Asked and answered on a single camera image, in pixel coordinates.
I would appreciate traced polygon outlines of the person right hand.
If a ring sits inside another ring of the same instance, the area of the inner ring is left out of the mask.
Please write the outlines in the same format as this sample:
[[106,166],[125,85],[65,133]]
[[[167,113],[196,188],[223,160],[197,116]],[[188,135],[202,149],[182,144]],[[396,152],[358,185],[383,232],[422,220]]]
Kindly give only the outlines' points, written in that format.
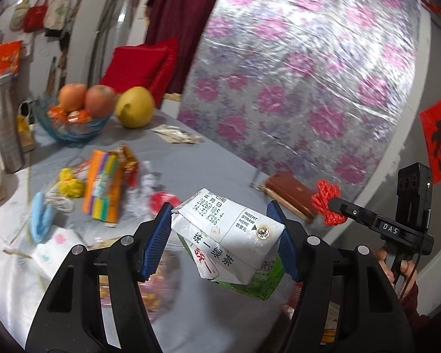
[[[391,272],[390,267],[386,264],[387,250],[382,247],[374,254],[374,256],[377,258],[377,262],[380,264],[383,272],[385,272],[385,275],[390,283],[394,285],[394,274]],[[399,295],[402,299],[404,299],[410,294],[417,279],[417,270],[413,261],[402,260],[400,273],[405,278],[405,281],[403,287],[399,291]]]

